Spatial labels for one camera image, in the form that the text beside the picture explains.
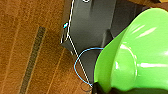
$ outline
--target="wood grain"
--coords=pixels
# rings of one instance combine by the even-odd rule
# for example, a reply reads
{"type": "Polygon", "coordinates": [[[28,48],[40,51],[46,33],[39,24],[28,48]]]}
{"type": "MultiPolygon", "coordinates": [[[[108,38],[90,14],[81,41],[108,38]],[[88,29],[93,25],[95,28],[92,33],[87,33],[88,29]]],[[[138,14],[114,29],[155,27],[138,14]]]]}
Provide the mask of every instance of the wood grain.
{"type": "MultiPolygon", "coordinates": [[[[61,28],[69,19],[69,12],[63,19],[65,1],[0,0],[0,94],[20,92],[39,26],[46,33],[26,93],[85,94],[70,52],[60,45],[61,28]]],[[[129,1],[168,10],[168,3],[129,1]]]]}

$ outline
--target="blue wire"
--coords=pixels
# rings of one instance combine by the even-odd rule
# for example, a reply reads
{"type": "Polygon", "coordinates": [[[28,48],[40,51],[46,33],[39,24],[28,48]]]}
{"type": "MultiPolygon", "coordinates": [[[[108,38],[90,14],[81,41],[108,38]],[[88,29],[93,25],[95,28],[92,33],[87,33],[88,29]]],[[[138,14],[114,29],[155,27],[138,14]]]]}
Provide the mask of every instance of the blue wire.
{"type": "Polygon", "coordinates": [[[84,81],[84,80],[79,76],[78,72],[76,71],[75,66],[76,66],[76,63],[78,62],[79,58],[81,57],[81,55],[82,55],[84,52],[89,51],[89,50],[103,50],[103,49],[104,49],[104,48],[95,47],[95,48],[89,48],[89,49],[83,50],[83,51],[80,53],[80,55],[78,56],[78,58],[76,59],[75,64],[74,64],[74,70],[75,70],[77,76],[78,76],[84,83],[90,85],[91,87],[92,87],[92,84],[90,84],[90,83],[84,81]]]}

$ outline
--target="wooden floor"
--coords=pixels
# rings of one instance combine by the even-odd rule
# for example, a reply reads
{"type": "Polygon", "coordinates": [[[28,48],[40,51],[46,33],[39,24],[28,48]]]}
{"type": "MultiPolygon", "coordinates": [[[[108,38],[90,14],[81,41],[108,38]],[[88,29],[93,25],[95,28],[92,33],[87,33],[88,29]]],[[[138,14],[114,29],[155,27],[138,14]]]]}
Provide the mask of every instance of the wooden floor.
{"type": "MultiPolygon", "coordinates": [[[[60,45],[64,1],[0,0],[0,94],[86,94],[71,54],[60,45]],[[28,87],[20,92],[39,26],[45,37],[28,87]]],[[[129,1],[168,10],[168,3],[129,1]]]]}

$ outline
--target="black object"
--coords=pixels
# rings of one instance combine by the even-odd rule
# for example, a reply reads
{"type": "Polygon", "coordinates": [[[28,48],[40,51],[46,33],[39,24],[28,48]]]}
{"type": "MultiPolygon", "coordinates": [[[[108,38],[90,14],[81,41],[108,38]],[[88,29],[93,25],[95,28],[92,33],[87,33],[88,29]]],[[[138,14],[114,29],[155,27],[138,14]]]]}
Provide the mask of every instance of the black object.
{"type": "MultiPolygon", "coordinates": [[[[90,0],[88,3],[75,0],[69,35],[77,54],[87,48],[107,45],[131,23],[142,8],[127,0],[90,0]]],[[[67,32],[65,28],[61,43],[75,54],[67,32]]],[[[99,53],[99,50],[88,51],[80,58],[90,83],[94,82],[94,67],[99,53]]]]}

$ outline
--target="green plastic object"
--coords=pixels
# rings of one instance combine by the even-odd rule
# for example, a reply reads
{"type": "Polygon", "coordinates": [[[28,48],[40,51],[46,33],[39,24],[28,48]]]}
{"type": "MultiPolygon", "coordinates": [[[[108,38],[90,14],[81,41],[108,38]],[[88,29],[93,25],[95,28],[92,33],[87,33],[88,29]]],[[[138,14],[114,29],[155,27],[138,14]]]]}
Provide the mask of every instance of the green plastic object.
{"type": "Polygon", "coordinates": [[[168,90],[168,12],[152,8],[132,23],[100,53],[94,82],[111,88],[168,90]]]}

